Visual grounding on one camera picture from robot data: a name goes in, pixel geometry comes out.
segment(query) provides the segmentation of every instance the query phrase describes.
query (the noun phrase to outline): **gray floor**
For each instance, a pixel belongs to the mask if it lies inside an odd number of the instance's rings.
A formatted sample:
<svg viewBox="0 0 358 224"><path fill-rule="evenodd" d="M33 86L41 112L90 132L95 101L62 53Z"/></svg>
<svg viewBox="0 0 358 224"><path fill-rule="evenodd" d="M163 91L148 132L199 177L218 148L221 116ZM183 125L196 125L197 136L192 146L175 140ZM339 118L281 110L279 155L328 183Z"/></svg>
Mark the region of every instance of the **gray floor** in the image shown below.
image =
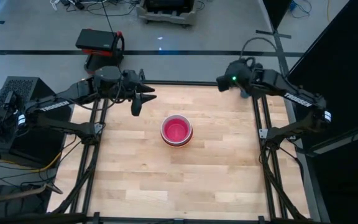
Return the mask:
<svg viewBox="0 0 358 224"><path fill-rule="evenodd" d="M280 33L292 35L292 39L282 39L285 52L305 52L329 24L327 0L310 1L313 5L310 17L295 19L288 13L278 28ZM187 29L163 22L145 24L136 17L135 11L125 17L111 17L111 25L114 30L123 32L126 50L240 50L252 37L266 37L274 43L272 37L255 33L257 29L269 29L260 0L203 2L205 8L198 13L197 24ZM346 2L331 1L331 19ZM81 29L109 30L104 16L83 11L66 12L62 5L54 11L49 0L0 0L0 3L0 20L6 21L0 25L0 50L76 50L75 41ZM297 3L307 6L303 0L297 0ZM128 5L108 6L107 10L109 14L121 14L128 11ZM247 50L273 51L271 46L259 40L250 44ZM214 81L236 58L126 55L121 66L136 71L143 68L146 78L153 80ZM54 91L63 91L87 77L83 70L85 59L84 55L0 55L0 87L7 76L31 76L40 77ZM292 68L298 59L287 58L288 66ZM278 70L275 57L257 57L257 61L265 68ZM20 172L0 168L0 177ZM20 184L39 180L39 177L32 174L7 180Z"/></svg>

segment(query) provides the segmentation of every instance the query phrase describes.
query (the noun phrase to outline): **yellow cable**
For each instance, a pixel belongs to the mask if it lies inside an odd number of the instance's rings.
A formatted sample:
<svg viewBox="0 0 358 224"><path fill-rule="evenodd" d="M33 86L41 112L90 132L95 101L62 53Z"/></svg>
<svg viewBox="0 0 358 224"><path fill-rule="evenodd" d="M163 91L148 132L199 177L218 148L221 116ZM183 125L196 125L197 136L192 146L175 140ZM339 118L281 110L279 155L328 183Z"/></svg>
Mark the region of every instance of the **yellow cable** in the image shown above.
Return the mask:
<svg viewBox="0 0 358 224"><path fill-rule="evenodd" d="M28 169L28 171L31 171L31 172L43 172L43 171L49 169L49 167L52 166L56 162L56 160L59 158L59 156L61 154L62 154L62 152L59 152L56 155L56 157L47 166L45 166L44 168L41 168L41 169ZM18 165L18 166L21 166L21 167L26 167L26 166L19 165L19 164L15 163L15 162L3 160L3 159L1 159L0 162L6 162L8 164Z"/></svg>
<svg viewBox="0 0 358 224"><path fill-rule="evenodd" d="M328 20L328 22L330 22L330 20L329 20L329 5L330 5L330 3L331 3L331 0L328 0L328 4L327 4L327 20Z"/></svg>

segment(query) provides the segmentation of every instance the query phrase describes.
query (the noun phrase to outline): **pink bowl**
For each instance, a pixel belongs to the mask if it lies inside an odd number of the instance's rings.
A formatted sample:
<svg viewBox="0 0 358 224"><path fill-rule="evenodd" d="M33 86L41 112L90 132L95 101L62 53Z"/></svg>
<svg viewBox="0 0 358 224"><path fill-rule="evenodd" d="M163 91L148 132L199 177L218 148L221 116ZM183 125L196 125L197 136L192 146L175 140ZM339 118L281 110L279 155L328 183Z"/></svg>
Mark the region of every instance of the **pink bowl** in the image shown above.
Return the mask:
<svg viewBox="0 0 358 224"><path fill-rule="evenodd" d="M190 122L182 115L171 115L162 122L161 137L171 146L184 146L193 135Z"/></svg>

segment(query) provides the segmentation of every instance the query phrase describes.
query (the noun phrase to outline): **wooden tabletop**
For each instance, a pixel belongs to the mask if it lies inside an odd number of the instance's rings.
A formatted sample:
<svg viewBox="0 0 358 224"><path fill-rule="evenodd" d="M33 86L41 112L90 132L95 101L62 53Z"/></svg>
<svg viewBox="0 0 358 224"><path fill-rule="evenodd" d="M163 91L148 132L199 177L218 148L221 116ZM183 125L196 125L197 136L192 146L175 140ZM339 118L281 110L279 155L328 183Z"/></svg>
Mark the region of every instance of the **wooden tabletop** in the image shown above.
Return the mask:
<svg viewBox="0 0 358 224"><path fill-rule="evenodd" d="M216 87L153 87L158 97L143 105L139 117L131 115L130 103L109 109L88 215L101 212L104 217L218 220L269 217L252 99L241 98L238 90L220 93ZM273 125L288 124L283 99L268 97L268 104ZM193 139L185 147L170 147L160 137L161 123L171 114L186 116L193 126ZM76 106L71 122L88 122L89 118L90 111ZM73 136L67 137L67 143L72 140ZM283 142L282 147L295 155L289 143ZM49 211L73 188L81 154L79 146L58 168L55 185L64 194L52 194ZM298 164L280 151L278 161L286 193L308 216ZM279 214L278 203L275 207Z"/></svg>

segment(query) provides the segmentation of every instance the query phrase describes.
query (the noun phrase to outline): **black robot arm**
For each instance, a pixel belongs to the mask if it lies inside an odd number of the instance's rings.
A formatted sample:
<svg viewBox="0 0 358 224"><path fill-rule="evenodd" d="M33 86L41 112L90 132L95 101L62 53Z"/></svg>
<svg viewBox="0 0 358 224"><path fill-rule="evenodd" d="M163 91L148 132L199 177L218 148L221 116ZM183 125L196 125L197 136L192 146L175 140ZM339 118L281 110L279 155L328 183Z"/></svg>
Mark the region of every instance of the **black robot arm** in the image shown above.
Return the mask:
<svg viewBox="0 0 358 224"><path fill-rule="evenodd" d="M57 121L42 113L70 104L85 105L97 99L109 99L113 104L132 101L132 115L138 116L142 104L156 98L155 95L144 94L154 92L154 89L144 85L141 82L143 79L143 70L136 74L133 70L124 70L121 73L117 67L100 68L93 77L72 84L66 91L26 103L17 116L18 130L23 133L30 128L54 129L76 134L83 144L96 144L101 124Z"/></svg>
<svg viewBox="0 0 358 224"><path fill-rule="evenodd" d="M285 138L299 138L304 133L320 132L331 122L331 114L326 111L326 101L321 95L292 85L275 70L263 69L261 64L255 64L254 58L239 59L230 63L225 74L216 81L219 91L237 86L257 99L263 95L282 96L310 109L309 115L301 121L282 128L260 130L260 137L266 139L268 146L278 147Z"/></svg>

